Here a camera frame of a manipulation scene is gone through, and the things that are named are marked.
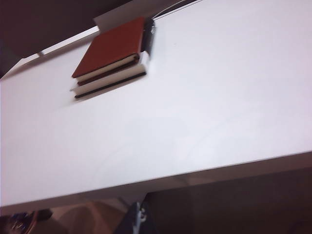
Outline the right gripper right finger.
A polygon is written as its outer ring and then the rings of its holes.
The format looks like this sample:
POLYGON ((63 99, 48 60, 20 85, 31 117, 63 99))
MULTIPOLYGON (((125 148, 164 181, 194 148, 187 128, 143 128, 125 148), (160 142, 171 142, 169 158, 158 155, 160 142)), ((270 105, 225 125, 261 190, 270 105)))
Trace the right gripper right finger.
POLYGON ((133 234, 147 234, 147 204, 145 202, 135 202, 131 205, 133 213, 132 233, 133 234))

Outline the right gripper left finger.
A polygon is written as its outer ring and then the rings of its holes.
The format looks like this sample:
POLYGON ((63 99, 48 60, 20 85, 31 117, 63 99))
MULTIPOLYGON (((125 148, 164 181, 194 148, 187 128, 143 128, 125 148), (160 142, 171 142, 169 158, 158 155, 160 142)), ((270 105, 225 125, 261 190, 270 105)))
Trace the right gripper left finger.
POLYGON ((44 209, 33 212, 15 213, 0 217, 1 234, 29 234, 37 222, 48 220, 53 212, 44 209))

